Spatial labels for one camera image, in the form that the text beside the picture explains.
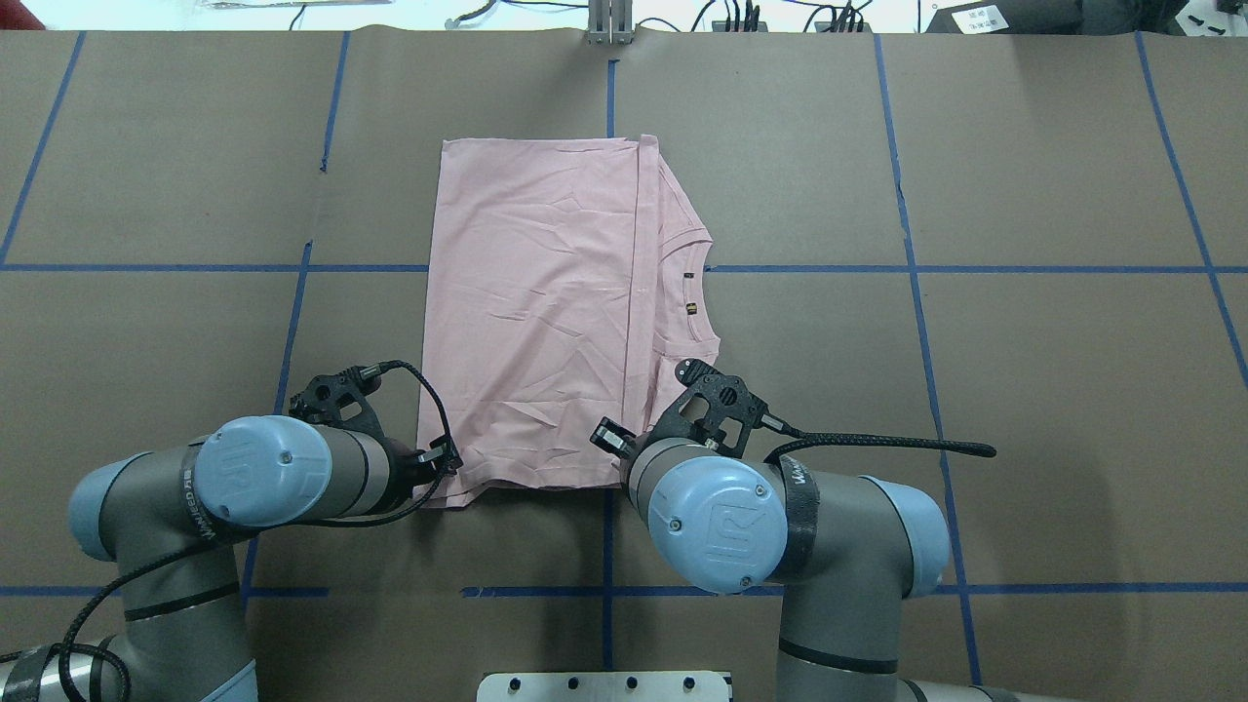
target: wrinkled fabric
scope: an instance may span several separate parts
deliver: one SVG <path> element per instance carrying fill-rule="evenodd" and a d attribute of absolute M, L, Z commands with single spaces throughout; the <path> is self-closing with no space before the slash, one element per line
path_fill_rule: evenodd
<path fill-rule="evenodd" d="M 710 246 L 653 136 L 444 142 L 422 370 L 464 465 L 429 506 L 618 485 L 598 421 L 651 426 L 683 390 L 675 365 L 719 352 Z M 421 445 L 441 432 L 422 401 Z"/>

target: white label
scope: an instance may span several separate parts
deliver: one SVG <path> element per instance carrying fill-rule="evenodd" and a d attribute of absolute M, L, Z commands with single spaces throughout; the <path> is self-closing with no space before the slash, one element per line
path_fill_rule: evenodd
<path fill-rule="evenodd" d="M 962 34 L 987 34 L 1010 29 L 1010 22 L 1001 15 L 1001 10 L 996 5 L 953 12 L 953 21 L 957 22 L 957 29 L 962 30 Z"/>

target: garment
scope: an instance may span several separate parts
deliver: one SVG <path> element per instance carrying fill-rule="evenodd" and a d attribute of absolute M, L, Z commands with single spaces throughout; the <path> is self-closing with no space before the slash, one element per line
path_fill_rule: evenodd
<path fill-rule="evenodd" d="M 675 365 L 719 352 L 710 246 L 653 136 L 444 142 L 422 370 L 464 466 L 429 505 L 618 485 L 598 421 L 650 426 L 683 390 Z M 422 402 L 421 445 L 439 432 Z"/>

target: white bracket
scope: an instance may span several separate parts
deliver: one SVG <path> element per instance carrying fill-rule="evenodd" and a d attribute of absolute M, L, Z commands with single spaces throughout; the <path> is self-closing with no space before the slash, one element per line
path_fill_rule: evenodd
<path fill-rule="evenodd" d="M 590 44 L 633 42 L 633 0 L 588 0 Z"/>
<path fill-rule="evenodd" d="M 729 681 L 711 671 L 493 673 L 477 702 L 731 702 Z"/>

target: robotic arm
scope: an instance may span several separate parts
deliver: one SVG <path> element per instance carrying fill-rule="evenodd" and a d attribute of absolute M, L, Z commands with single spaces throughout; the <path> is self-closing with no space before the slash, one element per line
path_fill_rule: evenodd
<path fill-rule="evenodd" d="M 1056 702 L 987 687 L 897 678 L 901 602 L 930 595 L 948 563 L 940 507 L 870 476 L 811 471 L 812 446 L 896 446 L 992 457 L 981 443 L 806 433 L 769 412 L 741 378 L 686 360 L 684 393 L 643 436 L 603 418 L 592 441 L 622 461 L 628 496 L 664 560 L 691 583 L 736 593 L 786 585 L 778 702 Z M 694 407 L 704 407 L 696 416 Z M 725 427 L 734 425 L 731 440 Z M 743 461 L 750 431 L 796 441 Z"/>
<path fill-rule="evenodd" d="M 398 367 L 417 376 L 441 412 L 408 363 L 356 366 L 313 378 L 291 400 L 293 418 L 242 417 L 85 477 L 70 498 L 70 530 L 89 556 L 116 561 L 125 575 L 92 600 L 60 646 L 0 665 L 2 701 L 256 701 L 232 546 L 283 525 L 396 521 L 461 465 L 449 430 L 421 453 L 382 432 L 364 396 Z M 343 420 L 353 405 L 359 413 Z M 431 482 L 426 497 L 401 512 L 337 521 L 388 512 Z M 125 633 L 97 647 L 75 645 L 82 621 L 117 587 Z"/>

